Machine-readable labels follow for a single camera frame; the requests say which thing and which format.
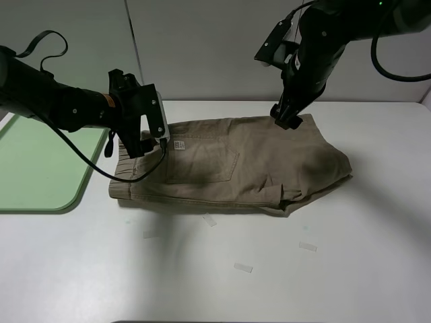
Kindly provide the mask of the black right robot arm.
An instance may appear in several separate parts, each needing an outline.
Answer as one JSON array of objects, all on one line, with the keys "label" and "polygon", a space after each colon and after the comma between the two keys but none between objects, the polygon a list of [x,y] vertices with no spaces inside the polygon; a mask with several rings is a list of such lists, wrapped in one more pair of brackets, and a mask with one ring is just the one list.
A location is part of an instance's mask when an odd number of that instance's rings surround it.
[{"label": "black right robot arm", "polygon": [[298,21],[299,43],[284,39],[294,16],[290,13],[264,45],[269,51],[267,63],[281,69],[284,87],[279,103],[271,109],[276,125],[299,127],[299,113],[325,91],[330,74],[353,41],[372,41],[372,64],[387,79],[405,83],[430,79],[429,74],[391,73],[377,58],[379,38],[421,32],[430,25],[429,1],[311,1],[307,5]]}]

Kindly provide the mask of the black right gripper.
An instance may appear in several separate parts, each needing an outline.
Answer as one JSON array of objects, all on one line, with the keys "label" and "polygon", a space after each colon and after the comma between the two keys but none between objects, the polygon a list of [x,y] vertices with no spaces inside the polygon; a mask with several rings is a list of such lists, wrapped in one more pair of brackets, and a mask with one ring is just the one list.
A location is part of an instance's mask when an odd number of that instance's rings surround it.
[{"label": "black right gripper", "polygon": [[284,63],[281,79],[284,86],[282,97],[279,104],[271,108],[270,116],[282,129],[296,130],[302,124],[302,118],[297,114],[325,91],[327,66],[302,64],[297,69],[293,63]]}]

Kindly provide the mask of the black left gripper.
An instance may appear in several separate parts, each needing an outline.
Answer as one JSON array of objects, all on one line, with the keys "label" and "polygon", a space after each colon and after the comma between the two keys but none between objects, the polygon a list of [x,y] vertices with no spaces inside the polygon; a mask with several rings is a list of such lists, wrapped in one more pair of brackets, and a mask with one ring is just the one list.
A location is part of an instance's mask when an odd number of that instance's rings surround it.
[{"label": "black left gripper", "polygon": [[134,74],[124,74],[119,69],[110,71],[108,77],[108,94],[115,103],[115,116],[108,133],[107,157],[112,156],[116,135],[130,158],[143,157],[157,146],[157,141],[153,138],[141,139],[141,117],[145,114],[143,86]]}]

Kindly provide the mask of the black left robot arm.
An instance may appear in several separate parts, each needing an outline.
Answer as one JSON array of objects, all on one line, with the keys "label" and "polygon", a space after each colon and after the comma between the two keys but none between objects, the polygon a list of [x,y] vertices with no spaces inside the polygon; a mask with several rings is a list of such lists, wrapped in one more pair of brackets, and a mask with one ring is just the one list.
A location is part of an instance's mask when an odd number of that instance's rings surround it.
[{"label": "black left robot arm", "polygon": [[139,83],[119,69],[109,72],[107,94],[71,87],[50,73],[21,62],[14,51],[1,47],[1,105],[11,113],[76,132],[109,129],[119,136],[130,158],[143,157],[156,144],[141,137],[143,110],[132,101]]}]

